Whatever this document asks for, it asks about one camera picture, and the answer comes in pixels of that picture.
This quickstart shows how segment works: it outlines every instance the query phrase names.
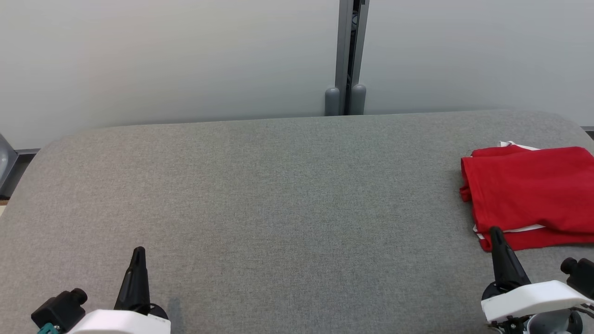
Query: red cloth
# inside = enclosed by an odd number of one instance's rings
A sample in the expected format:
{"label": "red cloth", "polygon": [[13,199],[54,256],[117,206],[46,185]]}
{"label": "red cloth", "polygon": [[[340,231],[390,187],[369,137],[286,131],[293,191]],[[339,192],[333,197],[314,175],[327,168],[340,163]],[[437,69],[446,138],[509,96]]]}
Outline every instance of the red cloth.
{"label": "red cloth", "polygon": [[489,228],[545,228],[505,233],[514,250],[594,242],[594,157],[581,147],[530,151],[519,146],[475,150],[462,158],[464,201],[484,250]]}

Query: black round knob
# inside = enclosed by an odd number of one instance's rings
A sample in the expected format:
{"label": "black round knob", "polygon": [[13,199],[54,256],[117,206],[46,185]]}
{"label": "black round knob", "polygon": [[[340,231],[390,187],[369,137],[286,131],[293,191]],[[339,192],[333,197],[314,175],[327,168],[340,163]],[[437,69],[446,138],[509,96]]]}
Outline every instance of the black round knob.
{"label": "black round knob", "polygon": [[572,258],[572,257],[568,257],[567,259],[563,260],[563,262],[561,263],[561,271],[571,275],[571,273],[573,272],[573,269],[577,266],[577,260]]}
{"label": "black round knob", "polygon": [[76,302],[79,303],[79,305],[83,305],[87,302],[87,293],[84,292],[82,289],[75,288],[74,290],[70,291],[70,293],[74,297],[74,300],[76,300]]}

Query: white wall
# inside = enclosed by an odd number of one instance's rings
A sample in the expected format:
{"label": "white wall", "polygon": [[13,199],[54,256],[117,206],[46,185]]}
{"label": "white wall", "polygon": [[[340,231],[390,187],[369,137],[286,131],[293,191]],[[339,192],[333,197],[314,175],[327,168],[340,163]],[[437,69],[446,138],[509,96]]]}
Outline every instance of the white wall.
{"label": "white wall", "polygon": [[339,0],[3,0],[0,133],[323,115]]}
{"label": "white wall", "polygon": [[594,125],[594,1],[370,0],[366,114],[515,108]]}

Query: folded red cloth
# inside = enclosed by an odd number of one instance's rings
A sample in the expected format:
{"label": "folded red cloth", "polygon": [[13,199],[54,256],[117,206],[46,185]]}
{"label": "folded red cloth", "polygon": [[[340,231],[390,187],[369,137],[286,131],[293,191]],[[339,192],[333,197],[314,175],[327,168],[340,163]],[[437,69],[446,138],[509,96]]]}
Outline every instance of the folded red cloth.
{"label": "folded red cloth", "polygon": [[506,233],[514,250],[594,242],[594,157],[587,150],[490,147],[463,157],[462,175],[460,195],[473,202],[483,249],[491,249],[492,226],[545,226]]}

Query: gray fabric surface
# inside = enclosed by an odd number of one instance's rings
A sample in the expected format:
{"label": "gray fabric surface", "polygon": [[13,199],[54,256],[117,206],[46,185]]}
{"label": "gray fabric surface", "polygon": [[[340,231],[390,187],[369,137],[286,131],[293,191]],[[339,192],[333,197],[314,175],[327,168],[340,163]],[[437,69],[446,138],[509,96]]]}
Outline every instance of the gray fabric surface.
{"label": "gray fabric surface", "polygon": [[[486,332],[491,258],[462,203],[460,157],[514,140],[594,142],[532,112],[145,125],[44,148],[0,218],[0,323],[83,288],[111,308],[132,249],[172,333]],[[517,253],[533,282],[594,247]],[[587,322],[590,332],[594,324]]]}

